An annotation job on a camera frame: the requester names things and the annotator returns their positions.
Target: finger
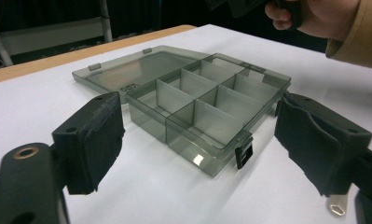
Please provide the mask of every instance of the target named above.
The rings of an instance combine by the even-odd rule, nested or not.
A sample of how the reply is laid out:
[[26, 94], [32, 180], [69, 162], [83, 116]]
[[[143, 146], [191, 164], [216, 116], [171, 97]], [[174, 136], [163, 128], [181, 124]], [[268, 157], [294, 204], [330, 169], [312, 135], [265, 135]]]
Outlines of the finger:
[[291, 14], [287, 9], [280, 9], [274, 1], [265, 5], [265, 13], [274, 21], [290, 21]]
[[273, 21], [273, 26], [277, 30], [287, 30], [292, 25], [291, 21]]

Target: plastic organizer box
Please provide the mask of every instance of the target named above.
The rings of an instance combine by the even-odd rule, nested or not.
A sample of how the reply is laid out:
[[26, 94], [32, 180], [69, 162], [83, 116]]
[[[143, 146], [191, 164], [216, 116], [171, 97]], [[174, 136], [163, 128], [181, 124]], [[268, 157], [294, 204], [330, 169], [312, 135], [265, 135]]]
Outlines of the plastic organizer box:
[[119, 91], [131, 120], [206, 174], [253, 154], [253, 133], [290, 77], [216, 53], [160, 46], [74, 72], [104, 93]]

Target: white table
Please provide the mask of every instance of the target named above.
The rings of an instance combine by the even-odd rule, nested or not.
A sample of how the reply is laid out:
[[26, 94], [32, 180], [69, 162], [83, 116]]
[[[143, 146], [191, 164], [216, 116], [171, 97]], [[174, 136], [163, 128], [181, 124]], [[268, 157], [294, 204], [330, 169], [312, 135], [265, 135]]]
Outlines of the white table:
[[[51, 145], [51, 132], [98, 95], [76, 83], [73, 71], [158, 45], [220, 52], [290, 76], [289, 91], [372, 132], [372, 69], [207, 25], [0, 82], [0, 160], [23, 144]], [[347, 215], [334, 217], [326, 199], [274, 138], [242, 170], [231, 161], [211, 178], [133, 124], [127, 105], [123, 118], [122, 151], [99, 191], [66, 193], [72, 223], [356, 223], [358, 189], [351, 187]]]

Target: hinged lid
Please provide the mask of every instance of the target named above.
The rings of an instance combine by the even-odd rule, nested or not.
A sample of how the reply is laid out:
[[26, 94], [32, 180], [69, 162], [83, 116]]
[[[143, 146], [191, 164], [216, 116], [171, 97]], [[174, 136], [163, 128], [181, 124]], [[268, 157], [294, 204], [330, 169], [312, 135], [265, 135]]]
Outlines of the hinged lid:
[[127, 91], [207, 56], [192, 50], [158, 46], [108, 62], [92, 64], [73, 72], [73, 77], [99, 93], [118, 91], [121, 103], [126, 104]]

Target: beige sleeve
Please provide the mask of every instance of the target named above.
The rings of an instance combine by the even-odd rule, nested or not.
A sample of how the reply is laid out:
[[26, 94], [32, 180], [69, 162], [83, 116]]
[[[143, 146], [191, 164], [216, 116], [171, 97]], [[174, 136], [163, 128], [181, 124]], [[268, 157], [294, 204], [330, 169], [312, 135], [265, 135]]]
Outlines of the beige sleeve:
[[372, 68], [372, 0], [360, 0], [356, 19], [345, 42], [329, 39], [325, 55]]

